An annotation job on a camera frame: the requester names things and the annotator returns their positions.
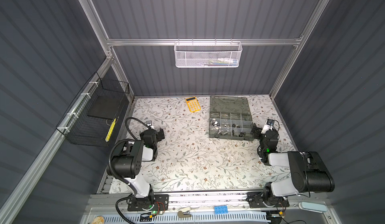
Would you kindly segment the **green transparent compartment organizer box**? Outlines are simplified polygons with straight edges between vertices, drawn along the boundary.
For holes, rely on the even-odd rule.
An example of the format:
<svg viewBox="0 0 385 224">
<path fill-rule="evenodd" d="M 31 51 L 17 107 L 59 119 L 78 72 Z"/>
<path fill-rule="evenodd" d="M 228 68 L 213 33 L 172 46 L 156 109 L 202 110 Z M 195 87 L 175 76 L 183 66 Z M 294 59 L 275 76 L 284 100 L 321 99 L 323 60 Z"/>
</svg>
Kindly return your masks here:
<svg viewBox="0 0 385 224">
<path fill-rule="evenodd" d="M 215 119 L 228 119 L 232 124 L 251 122 L 252 126 L 254 125 L 252 120 L 252 115 L 248 103 L 248 99 L 245 97 L 230 97 L 230 96 L 211 96 L 210 97 L 210 120 Z M 210 138 L 217 139 L 227 139 L 233 140 L 232 138 L 232 129 L 229 135 L 211 135 L 209 132 Z M 248 140 L 244 141 L 253 141 L 254 137 L 252 136 Z"/>
</svg>

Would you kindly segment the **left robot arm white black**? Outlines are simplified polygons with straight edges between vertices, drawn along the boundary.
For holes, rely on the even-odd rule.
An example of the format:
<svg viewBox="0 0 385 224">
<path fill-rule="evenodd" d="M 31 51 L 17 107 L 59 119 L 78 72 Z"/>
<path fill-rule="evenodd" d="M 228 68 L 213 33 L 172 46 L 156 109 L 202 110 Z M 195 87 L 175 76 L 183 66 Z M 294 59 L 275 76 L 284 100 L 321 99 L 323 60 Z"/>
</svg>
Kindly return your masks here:
<svg viewBox="0 0 385 224">
<path fill-rule="evenodd" d="M 106 172 L 131 188 L 127 203 L 129 210 L 151 210 L 155 197 L 151 184 L 140 174 L 143 162 L 157 158 L 157 144 L 164 140 L 164 130 L 147 129 L 140 134 L 140 140 L 122 139 L 111 150 Z"/>
</svg>

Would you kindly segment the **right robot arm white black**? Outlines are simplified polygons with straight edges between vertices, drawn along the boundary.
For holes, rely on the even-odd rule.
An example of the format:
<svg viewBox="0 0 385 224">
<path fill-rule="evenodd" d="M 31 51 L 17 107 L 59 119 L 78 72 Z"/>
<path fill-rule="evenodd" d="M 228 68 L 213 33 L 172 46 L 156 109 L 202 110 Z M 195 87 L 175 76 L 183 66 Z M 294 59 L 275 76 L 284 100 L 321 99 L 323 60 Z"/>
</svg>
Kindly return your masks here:
<svg viewBox="0 0 385 224">
<path fill-rule="evenodd" d="M 335 181 L 323 162 L 314 151 L 278 152 L 279 130 L 274 127 L 275 120 L 267 119 L 264 127 L 252 125 L 251 134 L 259 140 L 257 154 L 266 166 L 284 167 L 290 170 L 290 177 L 271 181 L 258 192 L 247 193 L 246 201 L 250 208 L 286 208 L 288 197 L 308 193 L 330 193 L 335 189 Z"/>
</svg>

